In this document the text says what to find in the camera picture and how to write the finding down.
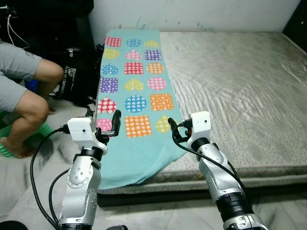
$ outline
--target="person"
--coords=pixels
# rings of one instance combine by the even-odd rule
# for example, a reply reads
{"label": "person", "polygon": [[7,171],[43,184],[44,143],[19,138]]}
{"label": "person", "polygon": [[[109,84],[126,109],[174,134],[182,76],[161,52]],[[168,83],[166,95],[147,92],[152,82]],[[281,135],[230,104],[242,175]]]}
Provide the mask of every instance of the person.
{"label": "person", "polygon": [[[56,63],[0,41],[0,111],[19,115],[9,136],[2,137],[0,142],[14,156],[32,155],[33,150],[25,146],[24,140],[54,112],[46,98],[63,76],[62,67]],[[38,80],[36,94],[12,79]]]}

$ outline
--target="gray mattress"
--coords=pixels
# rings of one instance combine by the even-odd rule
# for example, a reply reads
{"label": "gray mattress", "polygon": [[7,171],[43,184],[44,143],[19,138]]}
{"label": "gray mattress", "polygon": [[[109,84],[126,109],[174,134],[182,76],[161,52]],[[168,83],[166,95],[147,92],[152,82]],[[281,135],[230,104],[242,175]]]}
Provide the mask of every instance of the gray mattress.
{"label": "gray mattress", "polygon": [[[306,53],[280,33],[161,32],[183,118],[211,114],[212,141],[247,187],[307,181]],[[186,153],[141,185],[101,194],[206,189]]]}

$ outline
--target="marble floor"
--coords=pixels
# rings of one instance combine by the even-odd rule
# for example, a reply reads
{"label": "marble floor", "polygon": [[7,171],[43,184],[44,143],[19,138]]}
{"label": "marble floor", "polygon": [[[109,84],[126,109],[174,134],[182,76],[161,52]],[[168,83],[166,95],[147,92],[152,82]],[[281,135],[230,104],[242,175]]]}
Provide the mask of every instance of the marble floor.
{"label": "marble floor", "polygon": [[[54,107],[58,110],[58,113],[50,116],[47,121],[52,128],[61,126],[73,116],[85,114],[85,109],[77,108],[65,102],[58,103]],[[35,180],[41,202],[47,210],[48,190],[52,180],[60,172],[70,167],[72,158],[78,151],[68,135],[60,134],[54,137],[52,141],[54,142],[55,152],[37,172]],[[62,177],[55,185],[53,192],[54,209],[57,215],[60,211],[65,188],[65,177]],[[53,229],[40,213],[32,188],[24,188],[19,196],[13,208],[4,210],[0,214],[0,222],[18,220],[25,224],[29,230]],[[307,229],[306,193],[264,196],[254,200],[253,208],[270,230]],[[219,212],[215,204],[209,199],[137,206],[99,207],[93,229],[105,230],[121,224],[126,225],[129,230],[223,229]]]}

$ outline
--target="patterned towel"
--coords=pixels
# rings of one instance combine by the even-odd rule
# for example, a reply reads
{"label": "patterned towel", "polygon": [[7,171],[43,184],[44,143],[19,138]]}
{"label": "patterned towel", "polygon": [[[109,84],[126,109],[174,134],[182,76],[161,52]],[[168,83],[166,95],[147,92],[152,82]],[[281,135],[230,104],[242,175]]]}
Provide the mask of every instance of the patterned towel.
{"label": "patterned towel", "polygon": [[111,30],[105,40],[97,102],[97,127],[111,128],[122,112],[119,136],[102,158],[99,189],[139,184],[184,152],[173,143],[169,117],[181,120],[158,31]]}

